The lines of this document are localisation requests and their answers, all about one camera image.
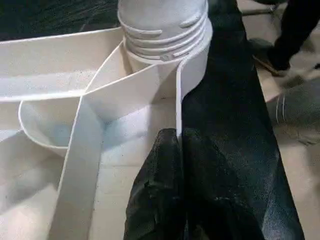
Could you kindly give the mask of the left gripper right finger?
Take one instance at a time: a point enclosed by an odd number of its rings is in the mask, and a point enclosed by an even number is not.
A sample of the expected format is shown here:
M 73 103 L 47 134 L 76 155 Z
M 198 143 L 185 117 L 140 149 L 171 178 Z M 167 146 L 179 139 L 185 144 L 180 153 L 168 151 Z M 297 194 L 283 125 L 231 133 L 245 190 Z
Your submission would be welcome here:
M 264 235 L 238 178 L 209 136 L 182 136 L 190 236 L 196 240 L 262 240 Z

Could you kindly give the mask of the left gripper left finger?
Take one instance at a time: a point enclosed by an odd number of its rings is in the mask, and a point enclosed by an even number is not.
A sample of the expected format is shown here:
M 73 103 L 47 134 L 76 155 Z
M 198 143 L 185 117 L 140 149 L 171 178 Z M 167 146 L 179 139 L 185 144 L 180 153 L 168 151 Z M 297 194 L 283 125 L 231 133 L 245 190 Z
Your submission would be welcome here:
M 158 132 L 132 184 L 125 215 L 125 240 L 184 238 L 184 176 L 176 129 Z

